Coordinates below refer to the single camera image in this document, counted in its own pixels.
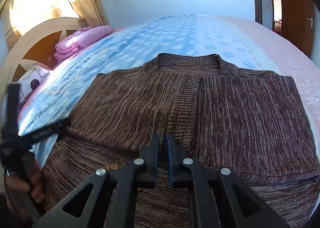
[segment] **pillow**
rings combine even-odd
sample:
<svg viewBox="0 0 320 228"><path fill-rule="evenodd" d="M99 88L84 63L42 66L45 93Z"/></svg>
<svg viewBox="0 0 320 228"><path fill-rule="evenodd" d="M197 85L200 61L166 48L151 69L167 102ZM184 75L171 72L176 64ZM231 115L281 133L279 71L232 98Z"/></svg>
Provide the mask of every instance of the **pillow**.
<svg viewBox="0 0 320 228"><path fill-rule="evenodd" d="M35 63L18 81L20 84L19 106L26 102L32 92L50 75L51 70L44 69Z"/></svg>

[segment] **bed sheet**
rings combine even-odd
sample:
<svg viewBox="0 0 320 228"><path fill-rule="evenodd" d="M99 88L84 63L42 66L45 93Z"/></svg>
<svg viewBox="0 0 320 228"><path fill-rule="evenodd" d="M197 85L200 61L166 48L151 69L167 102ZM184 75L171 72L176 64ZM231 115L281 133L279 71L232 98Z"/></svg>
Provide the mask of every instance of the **bed sheet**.
<svg viewBox="0 0 320 228"><path fill-rule="evenodd" d="M319 153L320 70L289 41L254 21L211 15L154 19L101 39L64 61L20 114L19 135L67 117L98 73L130 69L160 52L200 56L219 54L241 68L272 70L296 82ZM57 136L33 146L42 167Z"/></svg>

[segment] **silver screw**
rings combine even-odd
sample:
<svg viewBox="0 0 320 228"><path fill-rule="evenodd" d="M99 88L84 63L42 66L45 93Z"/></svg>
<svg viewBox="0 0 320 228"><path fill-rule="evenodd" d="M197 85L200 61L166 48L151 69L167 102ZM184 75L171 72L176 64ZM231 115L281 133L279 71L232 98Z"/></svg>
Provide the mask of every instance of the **silver screw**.
<svg viewBox="0 0 320 228"><path fill-rule="evenodd" d="M231 171L230 169L224 167L223 169L221 169L221 174L223 175L230 175Z"/></svg>
<svg viewBox="0 0 320 228"><path fill-rule="evenodd" d="M106 173L106 170L104 168L99 168L96 171L97 175L104 175Z"/></svg>
<svg viewBox="0 0 320 228"><path fill-rule="evenodd" d="M136 165L142 165L143 162L144 162L144 160L143 160L143 159L140 159L140 158L137 158L137 159L134 160L134 163L135 163Z"/></svg>
<svg viewBox="0 0 320 228"><path fill-rule="evenodd" d="M183 160L183 163L186 164L186 165L191 165L193 163L193 160L192 159L189 159L189 158L185 158Z"/></svg>

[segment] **beige floral curtain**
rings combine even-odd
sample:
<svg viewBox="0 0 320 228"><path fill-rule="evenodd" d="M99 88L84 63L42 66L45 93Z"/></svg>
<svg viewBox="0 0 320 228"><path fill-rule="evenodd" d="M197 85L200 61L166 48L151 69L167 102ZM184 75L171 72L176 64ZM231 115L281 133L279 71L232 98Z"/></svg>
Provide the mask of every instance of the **beige floral curtain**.
<svg viewBox="0 0 320 228"><path fill-rule="evenodd" d="M3 15L9 50L33 27L59 17L79 17L80 25L108 25L100 0L12 0Z"/></svg>

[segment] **headboard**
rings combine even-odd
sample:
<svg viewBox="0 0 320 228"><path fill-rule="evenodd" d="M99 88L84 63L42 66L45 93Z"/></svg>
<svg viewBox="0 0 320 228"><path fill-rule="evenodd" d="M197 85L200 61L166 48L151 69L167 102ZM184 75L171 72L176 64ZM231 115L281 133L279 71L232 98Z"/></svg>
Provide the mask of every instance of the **headboard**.
<svg viewBox="0 0 320 228"><path fill-rule="evenodd" d="M18 81L34 63L52 69L58 61L55 45L81 26L79 18L60 17L45 21L23 35L6 56L0 70L0 96L8 83Z"/></svg>

